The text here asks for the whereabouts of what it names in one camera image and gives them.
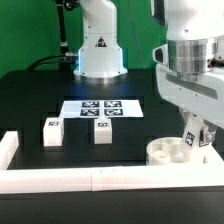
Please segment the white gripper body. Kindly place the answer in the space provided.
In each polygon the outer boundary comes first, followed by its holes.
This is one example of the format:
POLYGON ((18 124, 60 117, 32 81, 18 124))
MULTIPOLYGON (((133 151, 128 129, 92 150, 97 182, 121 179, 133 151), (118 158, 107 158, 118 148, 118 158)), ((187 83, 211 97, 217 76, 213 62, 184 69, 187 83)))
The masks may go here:
POLYGON ((188 82, 168 68, 166 44, 155 48, 152 55, 160 96, 224 129, 224 69, 215 68, 199 74, 196 82, 188 82))

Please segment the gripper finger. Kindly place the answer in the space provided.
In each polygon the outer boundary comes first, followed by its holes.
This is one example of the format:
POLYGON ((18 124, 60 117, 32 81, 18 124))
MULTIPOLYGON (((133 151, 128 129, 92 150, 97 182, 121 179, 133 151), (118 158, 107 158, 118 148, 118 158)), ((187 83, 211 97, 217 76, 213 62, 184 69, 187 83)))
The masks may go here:
POLYGON ((217 131, 216 125, 208 121, 204 121, 201 137, 203 146, 207 146, 215 141, 216 131, 217 131))
POLYGON ((180 108, 179 111, 181 113, 181 116, 182 116, 182 119, 184 121, 185 127, 189 128, 190 125, 192 124, 192 119, 194 117, 194 114, 185 110, 185 109, 183 109, 183 108, 180 108))

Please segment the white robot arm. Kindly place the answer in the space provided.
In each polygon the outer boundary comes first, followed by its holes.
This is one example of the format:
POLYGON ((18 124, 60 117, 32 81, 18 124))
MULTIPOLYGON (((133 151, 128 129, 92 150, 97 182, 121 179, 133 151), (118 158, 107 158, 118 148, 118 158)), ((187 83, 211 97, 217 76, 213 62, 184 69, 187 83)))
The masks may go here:
MULTIPOLYGON (((152 53, 158 92, 186 120, 186 138, 206 145, 224 129, 224 0, 147 0, 141 24, 152 53)), ((108 83, 124 76, 117 42, 117 9, 111 0, 79 0, 83 44, 74 76, 108 83)))

